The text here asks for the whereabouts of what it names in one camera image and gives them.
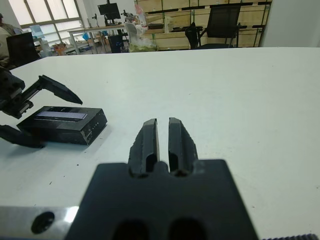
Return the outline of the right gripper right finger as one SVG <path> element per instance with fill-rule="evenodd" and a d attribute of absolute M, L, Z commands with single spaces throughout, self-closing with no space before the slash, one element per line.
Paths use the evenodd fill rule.
<path fill-rule="evenodd" d="M 168 160 L 170 173 L 176 177 L 186 177 L 193 172 L 198 161 L 196 145 L 182 121 L 175 117 L 168 123 Z"/>

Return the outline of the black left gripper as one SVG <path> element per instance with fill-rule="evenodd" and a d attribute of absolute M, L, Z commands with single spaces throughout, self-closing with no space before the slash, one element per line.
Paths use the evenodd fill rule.
<path fill-rule="evenodd" d="M 30 99 L 40 90 L 48 90 L 60 99 L 82 105 L 82 100 L 68 87 L 52 78 L 41 75 L 27 90 L 23 80 L 14 76 L 5 68 L 0 69 L 0 110 L 5 114 L 20 119 L 22 114 L 31 109 L 34 104 Z M 34 149 L 45 147 L 45 143 L 34 136 L 25 135 L 21 131 L 9 126 L 0 126 L 0 137 L 5 141 Z"/>

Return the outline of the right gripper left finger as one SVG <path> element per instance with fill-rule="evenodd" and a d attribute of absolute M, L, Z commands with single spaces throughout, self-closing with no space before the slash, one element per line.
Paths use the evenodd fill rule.
<path fill-rule="evenodd" d="M 159 161 L 158 123 L 152 118 L 143 123 L 129 151 L 128 166 L 133 177 L 143 178 Z"/>

